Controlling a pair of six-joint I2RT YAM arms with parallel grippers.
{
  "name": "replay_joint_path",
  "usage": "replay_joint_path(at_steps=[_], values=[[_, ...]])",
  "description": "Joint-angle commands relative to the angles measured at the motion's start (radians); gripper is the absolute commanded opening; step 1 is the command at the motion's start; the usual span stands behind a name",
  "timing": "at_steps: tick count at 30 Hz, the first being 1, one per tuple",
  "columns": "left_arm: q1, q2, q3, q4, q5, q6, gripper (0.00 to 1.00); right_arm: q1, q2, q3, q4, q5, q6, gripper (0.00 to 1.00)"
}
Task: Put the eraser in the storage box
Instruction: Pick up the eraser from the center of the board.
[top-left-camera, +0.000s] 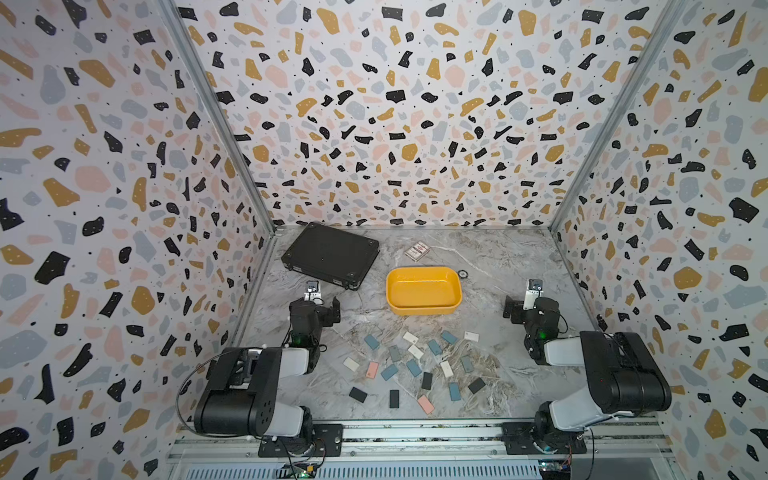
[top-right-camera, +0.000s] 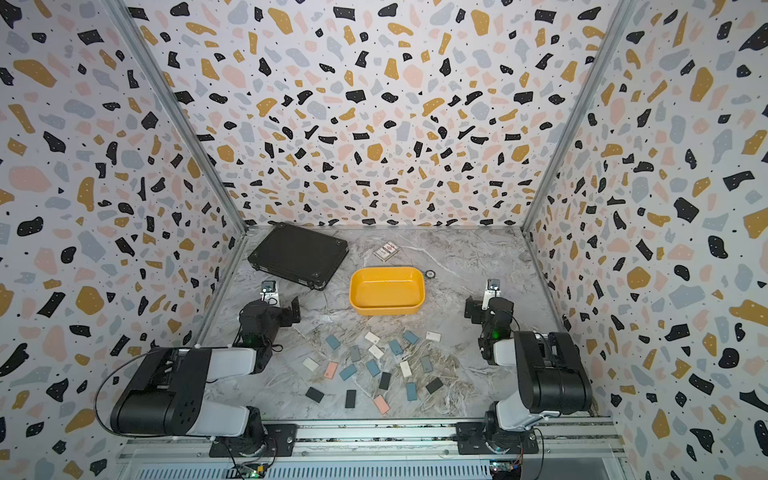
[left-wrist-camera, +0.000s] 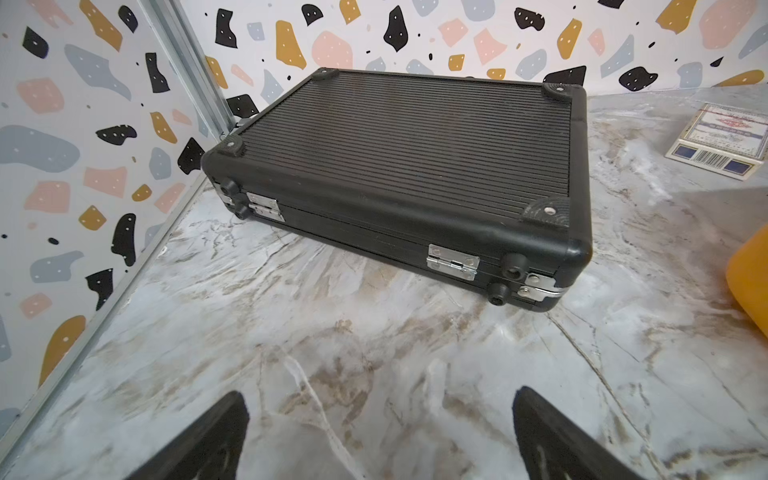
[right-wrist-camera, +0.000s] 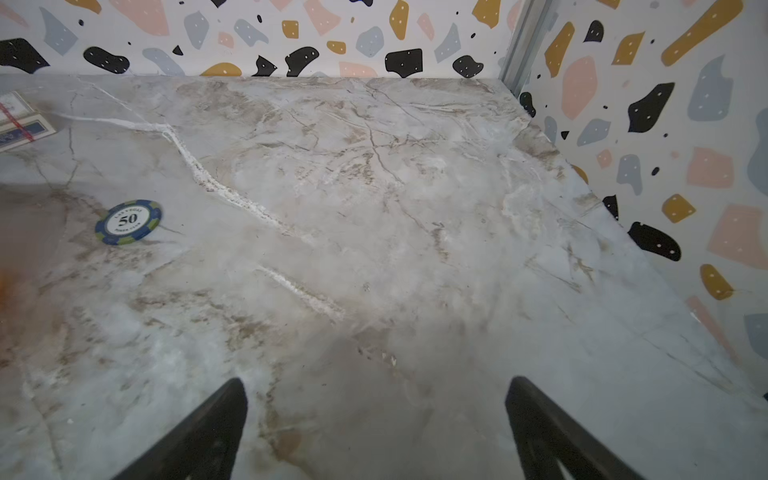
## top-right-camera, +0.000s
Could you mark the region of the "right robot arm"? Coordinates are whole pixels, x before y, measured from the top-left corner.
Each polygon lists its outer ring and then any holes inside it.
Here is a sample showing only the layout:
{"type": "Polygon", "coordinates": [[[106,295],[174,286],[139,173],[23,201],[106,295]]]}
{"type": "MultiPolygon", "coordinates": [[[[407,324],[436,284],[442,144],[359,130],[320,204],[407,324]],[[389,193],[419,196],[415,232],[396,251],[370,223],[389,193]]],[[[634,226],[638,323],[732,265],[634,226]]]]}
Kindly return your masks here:
{"type": "Polygon", "coordinates": [[[464,317],[481,327],[482,358],[513,370],[517,391],[493,402],[481,422],[456,425],[460,454],[535,453],[539,422],[590,409],[591,384],[570,335],[522,330],[499,280],[487,281],[481,300],[466,300],[464,317]]]}

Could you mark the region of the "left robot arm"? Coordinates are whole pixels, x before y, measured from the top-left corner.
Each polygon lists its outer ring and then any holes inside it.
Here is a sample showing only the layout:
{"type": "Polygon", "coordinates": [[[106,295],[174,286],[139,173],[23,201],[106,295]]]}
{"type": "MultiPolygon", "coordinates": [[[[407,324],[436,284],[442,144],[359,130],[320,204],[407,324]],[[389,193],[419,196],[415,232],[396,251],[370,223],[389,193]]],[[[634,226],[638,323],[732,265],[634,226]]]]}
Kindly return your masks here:
{"type": "Polygon", "coordinates": [[[265,281],[237,319],[229,346],[156,347],[139,356],[105,429],[130,438],[212,438],[211,455],[233,459],[290,455],[295,426],[267,427],[258,408],[208,400],[205,391],[220,380],[263,373],[282,349],[280,329],[300,322],[300,303],[281,306],[274,282],[265,281]]]}

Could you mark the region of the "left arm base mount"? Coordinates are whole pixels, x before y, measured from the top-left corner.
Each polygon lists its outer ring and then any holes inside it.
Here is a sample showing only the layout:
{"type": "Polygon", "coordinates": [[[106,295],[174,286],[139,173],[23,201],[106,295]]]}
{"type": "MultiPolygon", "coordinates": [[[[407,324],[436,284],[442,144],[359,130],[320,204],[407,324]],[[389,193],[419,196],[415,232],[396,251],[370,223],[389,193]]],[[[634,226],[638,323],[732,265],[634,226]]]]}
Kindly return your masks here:
{"type": "Polygon", "coordinates": [[[290,457],[297,432],[298,425],[293,423],[259,425],[238,437],[216,437],[208,456],[236,460],[290,457]]]}

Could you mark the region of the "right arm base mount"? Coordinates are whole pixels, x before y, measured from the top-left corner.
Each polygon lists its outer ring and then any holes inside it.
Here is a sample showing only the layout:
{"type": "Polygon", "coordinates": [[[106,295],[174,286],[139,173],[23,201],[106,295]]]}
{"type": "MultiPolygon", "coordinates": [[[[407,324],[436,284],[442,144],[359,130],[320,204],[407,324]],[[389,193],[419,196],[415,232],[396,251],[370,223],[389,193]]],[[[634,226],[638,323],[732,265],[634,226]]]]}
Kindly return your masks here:
{"type": "Polygon", "coordinates": [[[455,424],[456,443],[460,455],[536,454],[539,446],[530,431],[505,431],[483,422],[455,424]]]}

